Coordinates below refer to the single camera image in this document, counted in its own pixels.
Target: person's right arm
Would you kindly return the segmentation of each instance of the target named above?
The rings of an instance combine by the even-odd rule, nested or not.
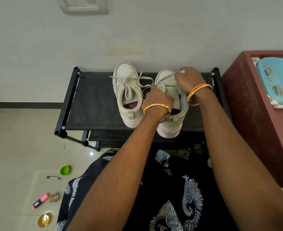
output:
[[[176,73],[189,94],[205,83],[193,67]],[[227,117],[207,87],[194,95],[199,103],[214,176],[222,197],[242,231],[283,230],[283,191]]]

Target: maroon wooden furniture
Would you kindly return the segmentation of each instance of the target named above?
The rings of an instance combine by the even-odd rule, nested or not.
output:
[[[245,51],[222,76],[234,125],[283,187],[283,109],[274,109],[252,57],[283,58],[283,51]]]

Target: person's left arm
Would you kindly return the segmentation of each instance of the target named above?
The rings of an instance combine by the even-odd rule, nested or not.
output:
[[[160,103],[173,106],[155,85],[147,93],[142,109]],[[167,109],[150,107],[125,144],[93,183],[74,218],[70,230],[122,230],[133,207],[155,131]]]

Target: person's left hand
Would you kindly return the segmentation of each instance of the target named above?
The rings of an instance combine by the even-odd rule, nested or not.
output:
[[[163,93],[156,85],[151,85],[151,92],[146,94],[146,99],[142,104],[142,110],[151,104],[164,104],[167,105],[170,110],[173,108],[174,99],[170,96],[167,96]],[[153,115],[158,117],[159,120],[163,118],[164,115],[167,114],[167,109],[162,106],[152,106],[147,109],[145,115]]]

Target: black baseboard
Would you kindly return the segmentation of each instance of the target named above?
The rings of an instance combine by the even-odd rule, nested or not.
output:
[[[61,109],[63,103],[53,102],[0,102],[0,109]]]

